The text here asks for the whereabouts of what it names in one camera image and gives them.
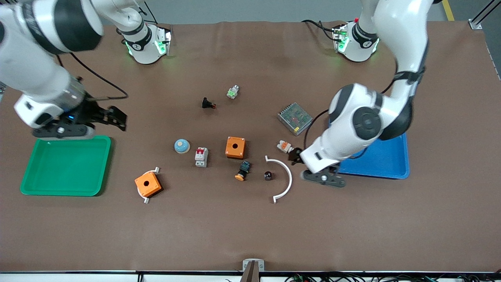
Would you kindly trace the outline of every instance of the metal rod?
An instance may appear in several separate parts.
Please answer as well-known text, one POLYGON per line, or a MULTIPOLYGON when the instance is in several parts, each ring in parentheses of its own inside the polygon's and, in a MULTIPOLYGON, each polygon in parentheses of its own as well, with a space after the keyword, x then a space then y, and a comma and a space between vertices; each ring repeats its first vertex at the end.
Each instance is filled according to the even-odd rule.
POLYGON ((501 0, 491 0, 473 19, 469 19, 471 29, 481 30, 480 23, 501 4, 501 0))

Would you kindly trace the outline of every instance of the brown table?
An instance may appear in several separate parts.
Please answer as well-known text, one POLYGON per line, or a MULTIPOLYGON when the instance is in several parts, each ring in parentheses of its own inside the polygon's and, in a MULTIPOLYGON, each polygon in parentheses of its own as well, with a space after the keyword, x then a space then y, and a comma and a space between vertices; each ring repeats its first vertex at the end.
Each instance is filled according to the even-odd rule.
MULTIPOLYGON (((300 23, 220 23, 174 26, 171 56, 140 65, 114 28, 96 51, 79 54, 126 89, 115 101, 128 130, 98 125, 114 139, 114 155, 99 197, 25 196, 19 186, 35 139, 16 116, 18 93, 0 106, 0 270, 231 270, 259 257, 268 270, 496 270, 501 262, 499 161, 501 85, 481 31, 466 22, 429 24, 427 72, 408 131, 406 180, 346 176, 336 190, 307 183, 286 160, 284 139, 300 146, 276 118, 299 103, 316 115, 342 86, 360 82, 381 91, 394 61, 384 46, 364 63, 333 51, 317 28, 300 23), (230 100, 228 88, 238 84, 230 100), (203 97, 217 110, 201 109, 203 97), (253 163, 247 181, 224 156, 228 136, 247 139, 253 163), (190 141, 178 155, 173 143, 190 141), (206 169, 193 147, 210 150, 206 169), (161 167, 165 191, 143 204, 133 180, 161 167), (270 170, 276 178, 263 180, 270 170)), ((72 58, 95 96, 120 95, 72 58)), ((325 128, 316 123, 311 138, 325 128)))

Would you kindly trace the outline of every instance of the orange box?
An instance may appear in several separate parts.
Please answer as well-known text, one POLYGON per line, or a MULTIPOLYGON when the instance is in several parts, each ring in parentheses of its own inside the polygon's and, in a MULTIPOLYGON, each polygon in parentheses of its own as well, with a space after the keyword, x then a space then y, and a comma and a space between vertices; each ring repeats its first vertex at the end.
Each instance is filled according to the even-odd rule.
POLYGON ((154 172, 147 172, 136 178, 136 186, 141 196, 149 198, 162 190, 154 172))
POLYGON ((243 160, 245 153, 245 138, 228 137, 226 142, 226 157, 243 160))

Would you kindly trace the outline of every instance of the metal power supply unit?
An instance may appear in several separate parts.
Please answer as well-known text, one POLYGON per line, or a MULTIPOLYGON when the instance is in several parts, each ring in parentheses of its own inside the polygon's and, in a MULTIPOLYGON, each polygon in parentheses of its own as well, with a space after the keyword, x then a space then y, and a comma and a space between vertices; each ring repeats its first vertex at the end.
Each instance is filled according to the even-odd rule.
POLYGON ((312 123, 312 117, 297 103, 290 104, 278 114, 279 120, 298 136, 312 123))

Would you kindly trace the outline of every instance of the blue round cap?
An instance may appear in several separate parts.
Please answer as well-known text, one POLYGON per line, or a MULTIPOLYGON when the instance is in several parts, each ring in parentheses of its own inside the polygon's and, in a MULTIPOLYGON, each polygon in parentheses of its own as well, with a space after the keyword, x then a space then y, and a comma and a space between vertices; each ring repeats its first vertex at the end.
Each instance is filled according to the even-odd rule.
POLYGON ((184 154, 189 151, 189 143, 185 139, 179 139, 174 143, 174 150, 180 154, 184 154))

